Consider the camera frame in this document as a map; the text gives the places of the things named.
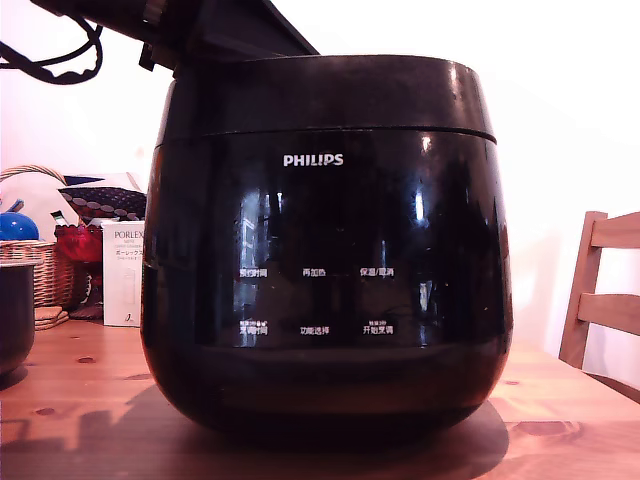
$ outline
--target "white box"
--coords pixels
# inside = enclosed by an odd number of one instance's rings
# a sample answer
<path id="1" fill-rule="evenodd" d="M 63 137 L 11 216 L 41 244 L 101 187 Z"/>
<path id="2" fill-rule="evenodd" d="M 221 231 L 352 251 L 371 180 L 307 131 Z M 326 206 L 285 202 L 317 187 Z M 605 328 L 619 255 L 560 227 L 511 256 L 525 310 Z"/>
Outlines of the white box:
<path id="1" fill-rule="evenodd" d="M 104 222 L 104 324 L 139 327 L 144 222 Z"/>

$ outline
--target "patterned fabric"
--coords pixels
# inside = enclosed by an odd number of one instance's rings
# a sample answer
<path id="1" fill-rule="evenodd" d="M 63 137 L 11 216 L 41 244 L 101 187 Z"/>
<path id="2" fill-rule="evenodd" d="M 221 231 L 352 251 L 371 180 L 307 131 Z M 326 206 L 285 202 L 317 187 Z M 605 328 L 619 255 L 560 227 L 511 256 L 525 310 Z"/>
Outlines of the patterned fabric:
<path id="1" fill-rule="evenodd" d="M 147 196 L 119 187 L 61 188 L 60 193 L 83 219 L 143 220 Z"/>

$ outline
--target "wooden chair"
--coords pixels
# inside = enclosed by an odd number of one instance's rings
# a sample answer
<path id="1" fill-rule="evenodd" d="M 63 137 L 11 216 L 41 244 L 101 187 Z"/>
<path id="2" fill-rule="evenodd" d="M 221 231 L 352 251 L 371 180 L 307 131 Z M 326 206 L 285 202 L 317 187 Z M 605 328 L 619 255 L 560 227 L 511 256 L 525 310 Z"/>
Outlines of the wooden chair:
<path id="1" fill-rule="evenodd" d="M 595 294 L 603 248 L 640 248 L 640 212 L 616 218 L 607 218 L 602 212 L 585 216 L 560 346 L 560 360 L 579 369 L 590 323 L 640 335 L 640 296 Z M 589 375 L 640 403 L 638 390 L 611 378 Z"/>

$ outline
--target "white wall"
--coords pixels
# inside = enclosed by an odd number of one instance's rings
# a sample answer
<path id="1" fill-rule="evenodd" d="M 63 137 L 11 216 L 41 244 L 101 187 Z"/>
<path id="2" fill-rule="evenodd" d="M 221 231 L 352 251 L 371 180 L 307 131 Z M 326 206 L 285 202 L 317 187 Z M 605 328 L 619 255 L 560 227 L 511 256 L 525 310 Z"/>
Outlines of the white wall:
<path id="1" fill-rule="evenodd" d="M 82 42 L 26 0 L 0 1 L 13 17 L 3 13 L 3 39 L 26 52 Z M 516 337 L 557 355 L 584 212 L 640 210 L 637 2 L 274 3 L 323 54 L 443 57 L 480 74 L 499 141 Z M 29 22 L 58 37 L 42 44 Z M 168 75 L 137 67 L 135 42 L 104 37 L 105 69 L 89 84 L 1 74 L 5 164 L 146 173 Z M 639 265 L 634 252 L 605 252 L 599 291 L 640 293 Z M 640 340 L 592 327 L 585 367 L 640 386 Z"/>

